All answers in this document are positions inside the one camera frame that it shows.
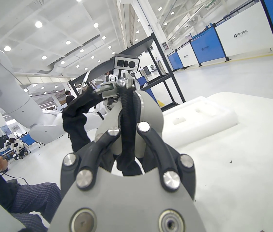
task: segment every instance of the hand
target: hand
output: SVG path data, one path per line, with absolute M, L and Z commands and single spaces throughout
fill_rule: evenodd
M 0 171 L 6 170 L 8 165 L 7 160 L 3 159 L 3 157 L 0 157 Z

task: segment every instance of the metal bolt head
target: metal bolt head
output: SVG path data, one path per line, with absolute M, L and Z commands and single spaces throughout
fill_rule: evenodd
M 185 224 L 175 210 L 165 210 L 159 217 L 160 232 L 184 232 Z
M 180 187 L 181 179 L 176 172 L 166 171 L 163 174 L 163 182 L 169 189 L 176 190 Z
M 64 157 L 63 164 L 66 167 L 70 167 L 71 165 L 75 163 L 75 160 L 76 160 L 76 155 L 74 153 L 69 153 L 68 155 Z
M 97 217 L 90 209 L 79 210 L 72 218 L 72 232 L 94 232 L 97 227 Z
M 108 134 L 110 136 L 117 136 L 119 134 L 119 128 L 118 127 L 112 127 L 107 132 L 108 132 Z
M 149 131 L 149 129 L 151 128 L 151 126 L 145 121 L 140 122 L 137 127 L 141 132 L 144 133 Z
M 120 79 L 118 79 L 118 81 L 116 82 L 116 84 L 118 86 L 120 86 L 120 87 L 124 87 L 124 86 L 126 86 L 126 81 L 125 81 L 124 78 L 120 78 Z
M 182 154 L 180 161 L 184 167 L 191 168 L 194 165 L 194 160 L 187 154 Z
M 90 170 L 83 169 L 79 171 L 79 173 L 76 176 L 76 184 L 80 189 L 87 188 L 93 179 L 93 174 Z

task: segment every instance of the white foam tray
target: white foam tray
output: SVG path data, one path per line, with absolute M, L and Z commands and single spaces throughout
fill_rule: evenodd
M 238 124 L 236 113 L 200 96 L 163 112 L 162 137 L 173 148 L 214 135 Z

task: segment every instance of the plaid pants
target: plaid pants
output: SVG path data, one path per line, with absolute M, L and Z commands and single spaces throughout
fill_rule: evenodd
M 8 211 L 26 228 L 30 228 L 34 232 L 45 232 L 47 228 L 43 225 L 40 216 L 30 214 L 30 212 L 40 212 L 43 218 L 50 223 L 61 199 L 60 189 L 55 183 L 21 185 Z

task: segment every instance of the joyson logo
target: joyson logo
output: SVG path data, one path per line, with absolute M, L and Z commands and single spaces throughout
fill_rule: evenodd
M 247 34 L 247 30 L 244 30 L 242 32 L 239 32 L 238 34 L 234 34 L 234 38 L 238 38 L 238 37 L 241 37 L 241 36 L 244 36 Z

